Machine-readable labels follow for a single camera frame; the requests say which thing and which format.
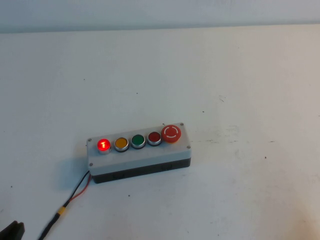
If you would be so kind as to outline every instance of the control box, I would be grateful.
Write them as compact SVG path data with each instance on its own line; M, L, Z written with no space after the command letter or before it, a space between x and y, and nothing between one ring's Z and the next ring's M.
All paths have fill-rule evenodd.
M191 145L183 123L92 137L88 169L95 183L190 166Z

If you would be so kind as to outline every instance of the black wire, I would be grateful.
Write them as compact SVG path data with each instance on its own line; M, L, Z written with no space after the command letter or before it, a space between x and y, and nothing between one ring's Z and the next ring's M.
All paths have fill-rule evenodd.
M70 203L72 197L75 195L76 191L78 190L80 184L83 182L83 180L85 179L85 177L88 175L89 171L87 171L85 173L85 175L82 177L82 179L80 180L79 184L76 186L75 190L73 191L73 193L71 194L71 196L69 197L69 199L63 204L63 207L68 206L68 204ZM48 232L50 231L50 229L52 228L52 226L56 223L56 221L60 218L60 214L56 213L53 218L51 219L51 221L48 223L48 225L44 228L43 232L41 233L40 237L38 240L43 240L46 235L48 234Z
M68 199L68 201L70 201L72 199L72 197L75 195L76 191L78 190L80 184L82 183L82 181L85 179L85 177L88 175L88 173L90 173L90 171L87 171L85 173L85 175L82 177L81 181L79 182L78 186L76 186L75 190L73 191L73 193L71 194L70 198Z

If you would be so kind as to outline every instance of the white table surface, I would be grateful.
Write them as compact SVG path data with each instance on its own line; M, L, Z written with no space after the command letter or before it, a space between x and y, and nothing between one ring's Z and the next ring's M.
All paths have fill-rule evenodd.
M0 229L39 236L87 138L184 122L189 168L92 181L47 239L318 240L319 90L320 25L0 34Z

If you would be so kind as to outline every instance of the white wall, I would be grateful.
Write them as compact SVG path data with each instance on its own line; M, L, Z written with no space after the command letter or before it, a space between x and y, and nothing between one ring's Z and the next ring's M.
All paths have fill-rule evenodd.
M319 22L320 0L0 1L0 33Z

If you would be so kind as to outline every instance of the red wire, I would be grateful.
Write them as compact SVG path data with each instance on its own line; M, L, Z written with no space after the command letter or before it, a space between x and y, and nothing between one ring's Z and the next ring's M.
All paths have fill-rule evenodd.
M79 192L77 195L73 196L71 199L70 199L70 202L75 199L76 197L78 197L80 194L82 194L88 187L89 183L90 183L90 180L91 180L91 175L89 174L89 177L88 177L88 182L86 183L84 189L82 189L81 192Z

